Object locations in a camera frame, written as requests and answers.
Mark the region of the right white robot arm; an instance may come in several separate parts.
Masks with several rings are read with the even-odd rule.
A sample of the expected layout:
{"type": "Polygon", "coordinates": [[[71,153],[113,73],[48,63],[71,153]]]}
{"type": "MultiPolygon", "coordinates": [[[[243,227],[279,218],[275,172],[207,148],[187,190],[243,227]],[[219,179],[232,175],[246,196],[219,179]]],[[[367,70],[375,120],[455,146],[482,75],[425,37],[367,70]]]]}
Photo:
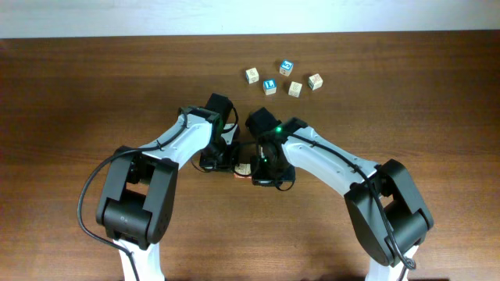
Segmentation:
{"type": "Polygon", "coordinates": [[[267,109],[245,125],[256,140],[252,182],[275,187],[295,183],[303,169],[345,200],[355,236],[370,256],[368,280],[406,280],[434,219],[407,168],[394,159],[383,165],[357,157],[322,138],[306,122],[282,123],[267,109]]]}

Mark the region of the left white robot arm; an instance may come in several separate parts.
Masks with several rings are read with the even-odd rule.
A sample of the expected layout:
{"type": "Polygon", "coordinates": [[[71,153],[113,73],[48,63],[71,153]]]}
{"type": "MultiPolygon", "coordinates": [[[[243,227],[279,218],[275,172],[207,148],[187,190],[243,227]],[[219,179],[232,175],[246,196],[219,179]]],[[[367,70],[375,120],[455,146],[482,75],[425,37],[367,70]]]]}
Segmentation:
{"type": "Polygon", "coordinates": [[[109,161],[96,210],[112,247],[120,252],[126,280],[163,280],[159,242],[173,214],[180,168],[201,150],[223,161],[238,126],[227,127],[234,105],[212,94],[203,107],[180,108],[175,124],[139,148],[122,146],[109,161]]]}

